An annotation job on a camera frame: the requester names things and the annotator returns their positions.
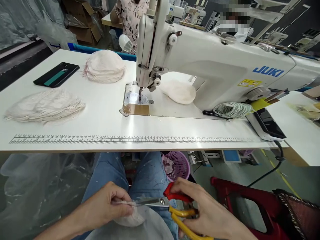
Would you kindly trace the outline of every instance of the person's left hand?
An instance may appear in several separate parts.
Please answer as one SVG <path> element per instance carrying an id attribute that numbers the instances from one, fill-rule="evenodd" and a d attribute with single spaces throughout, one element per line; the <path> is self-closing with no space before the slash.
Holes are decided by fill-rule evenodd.
<path id="1" fill-rule="evenodd" d="M 99 228 L 115 218 L 130 216 L 133 209 L 130 205 L 113 205 L 111 201 L 131 202 L 129 194 L 113 182 L 108 182 L 92 197 L 82 203 L 74 212 L 74 217 L 82 219 L 84 232 Z"/>

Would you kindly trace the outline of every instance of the jeans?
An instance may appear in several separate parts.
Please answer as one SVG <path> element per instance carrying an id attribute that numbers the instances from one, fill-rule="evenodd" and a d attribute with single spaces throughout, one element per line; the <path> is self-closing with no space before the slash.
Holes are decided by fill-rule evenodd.
<path id="1" fill-rule="evenodd" d="M 108 182 L 114 182 L 117 186 L 125 189 L 129 192 L 132 200 L 138 200 L 139 197 L 163 197 L 163 192 L 167 188 L 169 181 L 162 164 L 160 152 L 140 152 L 141 162 L 137 168 L 137 173 L 130 190 L 120 153 L 97 154 L 100 156 L 82 202 L 85 202 Z M 170 204 L 176 208 L 175 200 L 171 200 Z M 178 240 L 178 226 L 172 220 L 168 209 L 157 207 L 152 209 L 165 221 L 173 238 Z M 89 234 L 90 232 L 86 232 L 74 239 L 82 240 Z"/>

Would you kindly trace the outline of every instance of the yellow scissors handle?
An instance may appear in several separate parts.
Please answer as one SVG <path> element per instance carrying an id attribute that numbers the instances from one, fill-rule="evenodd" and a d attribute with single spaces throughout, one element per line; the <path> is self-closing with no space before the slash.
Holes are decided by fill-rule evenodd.
<path id="1" fill-rule="evenodd" d="M 169 212 L 171 212 L 171 218 L 175 221 L 181 230 L 192 240 L 213 240 L 213 237 L 201 237 L 191 231 L 181 220 L 179 217 L 185 218 L 188 216 L 196 215 L 196 211 L 194 209 L 179 211 L 173 207 L 169 207 Z"/>

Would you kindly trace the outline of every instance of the white table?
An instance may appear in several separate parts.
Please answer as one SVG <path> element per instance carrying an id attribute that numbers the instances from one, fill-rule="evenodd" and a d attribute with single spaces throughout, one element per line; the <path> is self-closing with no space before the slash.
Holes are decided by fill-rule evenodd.
<path id="1" fill-rule="evenodd" d="M 290 104 L 313 105 L 315 100 L 301 92 L 290 92 L 267 110 L 286 135 L 285 156 L 299 166 L 320 166 L 320 127 L 301 116 L 288 106 Z"/>
<path id="2" fill-rule="evenodd" d="M 111 22 L 111 19 L 110 19 L 110 14 L 109 13 L 108 15 L 104 16 L 102 19 L 101 19 L 101 22 L 103 25 L 106 25 L 106 26 L 110 26 L 110 27 L 115 27 L 115 28 L 120 28 L 122 29 L 122 23 L 112 23 Z"/>
<path id="3" fill-rule="evenodd" d="M 61 62 L 73 63 L 80 70 L 72 75 L 61 86 L 77 95 L 85 103 L 86 108 L 75 119 L 65 123 L 45 124 L 35 122 L 20 123 L 0 118 L 0 151 L 8 152 L 100 152 L 100 151 L 156 151 L 156 150 L 198 150 L 198 149 L 253 149 L 275 148 L 272 142 L 261 140 L 244 120 L 225 120 L 152 117 L 130 115 L 124 117 L 122 108 L 125 84 L 136 78 L 136 63 L 125 61 L 126 72 L 123 78 L 113 84 L 99 84 L 83 77 L 88 54 L 59 50 L 35 68 L 0 92 L 0 115 L 19 99 L 33 93 L 48 90 L 37 86 L 33 81 Z M 171 79 L 179 73 L 168 73 L 162 80 Z M 180 78 L 188 75 L 179 74 Z M 47 137 L 64 135 L 68 142 L 45 143 Z M 10 143 L 14 137 L 21 138 L 19 143 Z M 38 138 L 38 143 L 30 143 L 29 137 Z M 105 138 L 112 136 L 112 143 Z M 169 136 L 180 139 L 179 142 L 164 141 Z M 85 143 L 75 142 L 84 138 Z"/>
<path id="4" fill-rule="evenodd" d="M 108 15 L 104 16 L 101 19 L 101 22 L 102 22 L 103 25 L 122 29 L 122 23 L 115 23 L 114 24 L 114 23 L 111 22 L 110 13 Z M 191 28 L 195 28 L 195 29 L 199 29 L 201 31 L 205 30 L 205 28 L 200 26 L 200 25 L 195 25 L 195 24 L 187 23 L 187 22 L 183 22 L 183 21 L 180 21 L 180 25 L 191 27 Z"/>

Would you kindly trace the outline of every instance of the pink basket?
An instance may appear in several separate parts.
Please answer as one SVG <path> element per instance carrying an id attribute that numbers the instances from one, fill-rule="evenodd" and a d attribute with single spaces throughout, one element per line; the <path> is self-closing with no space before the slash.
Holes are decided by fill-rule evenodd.
<path id="1" fill-rule="evenodd" d="M 172 173 L 167 174 L 169 181 L 174 182 L 178 177 L 188 179 L 190 175 L 190 165 L 188 159 L 182 152 L 171 151 L 168 154 L 163 155 L 162 160 L 164 156 L 173 161 L 173 171 Z"/>

